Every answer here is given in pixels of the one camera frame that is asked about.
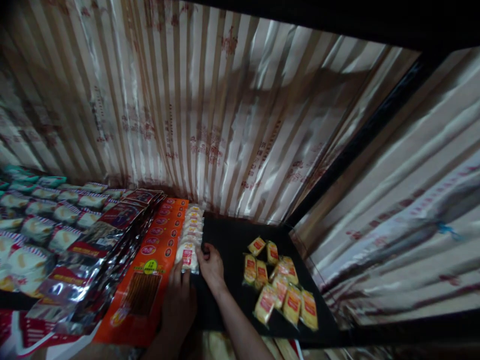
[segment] black tray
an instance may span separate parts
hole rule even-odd
[[[301,321],[299,321],[298,330],[295,329],[277,310],[273,311],[268,328],[253,316],[259,293],[251,286],[242,285],[242,281],[244,278],[244,254],[248,253],[247,246],[258,236],[264,240],[273,241],[278,247],[279,255],[292,258],[299,284],[312,292],[315,297],[318,331],[311,331]],[[214,245],[220,252],[226,285],[260,335],[297,339],[301,342],[316,343],[326,347],[338,342],[340,332],[337,323],[320,295],[290,236],[281,227],[252,224],[234,219],[206,218],[202,241]],[[266,260],[266,257],[266,250],[263,249],[258,258]],[[268,275],[270,275],[273,268],[268,266],[267,270]],[[192,283],[197,288],[198,298],[196,325],[203,330],[225,331],[220,310],[201,274],[193,276]]]

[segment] black surface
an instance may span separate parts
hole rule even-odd
[[[301,25],[377,43],[425,51],[480,45],[473,3],[318,0],[195,0],[215,8]]]
[[[312,190],[288,217],[284,224],[285,230],[292,229],[312,209],[447,56],[447,52],[432,51],[424,52],[418,57],[370,119],[356,133],[313,186]]]
[[[314,294],[318,313],[318,331],[311,331],[301,321],[299,321],[298,330],[295,329],[277,310],[273,311],[268,323],[269,328],[266,328],[253,316],[259,293],[251,286],[242,285],[242,281],[244,278],[244,254],[248,253],[247,246],[258,236],[264,240],[275,242],[279,255],[292,258],[299,283]],[[238,220],[206,218],[203,227],[203,242],[214,245],[220,252],[226,285],[244,314],[261,335],[298,339],[299,341],[315,343],[323,347],[332,347],[338,343],[339,330],[337,323],[315,286],[288,233],[282,228],[251,224]],[[265,249],[262,250],[258,258],[266,260]],[[272,269],[271,266],[267,267],[269,275]],[[207,284],[201,275],[193,277],[192,282],[197,287],[197,326],[204,330],[224,331],[225,328],[220,310]]]

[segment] hand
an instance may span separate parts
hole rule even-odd
[[[190,270],[182,278],[182,265],[183,262],[180,261],[170,272],[160,330],[168,338],[169,346],[178,348],[178,351],[197,315],[197,292],[190,288]]]
[[[212,244],[205,243],[204,247],[207,253],[204,254],[202,250],[197,247],[195,249],[196,257],[200,265],[201,275],[210,288],[213,297],[218,299],[221,292],[227,289],[224,280],[224,263],[222,262],[219,251]]]

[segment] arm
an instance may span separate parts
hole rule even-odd
[[[236,358],[238,360],[274,360],[267,345],[240,310],[225,285],[224,265],[218,250],[207,243],[205,249],[209,251],[209,254],[203,254],[199,248],[196,249],[201,274],[220,308],[221,317],[230,336]]]

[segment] fabric backdrop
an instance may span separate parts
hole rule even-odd
[[[480,307],[480,49],[453,53],[297,225],[343,327]]]
[[[418,56],[183,1],[15,3],[2,165],[261,222],[285,218]]]

